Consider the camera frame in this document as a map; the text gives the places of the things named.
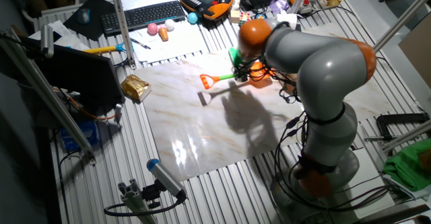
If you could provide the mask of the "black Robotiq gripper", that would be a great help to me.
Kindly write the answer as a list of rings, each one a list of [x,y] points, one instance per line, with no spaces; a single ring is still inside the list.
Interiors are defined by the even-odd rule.
[[[248,81],[248,74],[249,74],[250,67],[251,67],[250,63],[240,63],[237,65],[234,65],[233,67],[234,80],[240,81],[240,78],[241,78],[241,82]]]

